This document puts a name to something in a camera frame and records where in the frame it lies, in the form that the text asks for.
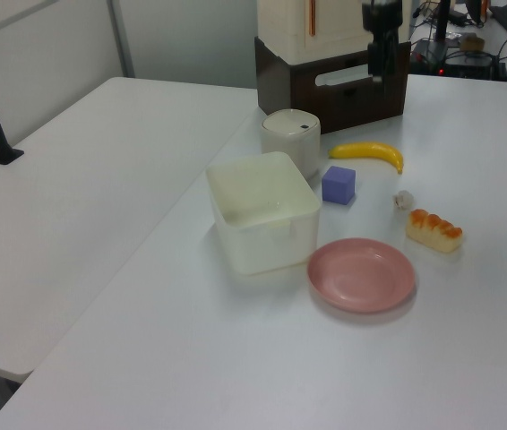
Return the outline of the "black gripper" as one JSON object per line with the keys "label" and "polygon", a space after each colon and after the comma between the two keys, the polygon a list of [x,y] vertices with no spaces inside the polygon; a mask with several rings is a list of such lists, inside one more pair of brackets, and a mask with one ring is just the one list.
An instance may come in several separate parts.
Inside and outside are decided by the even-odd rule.
{"label": "black gripper", "polygon": [[367,46],[368,73],[382,76],[382,92],[387,90],[388,80],[396,73],[399,54],[399,28],[403,23],[401,0],[367,0],[361,2],[362,22],[373,35]]}

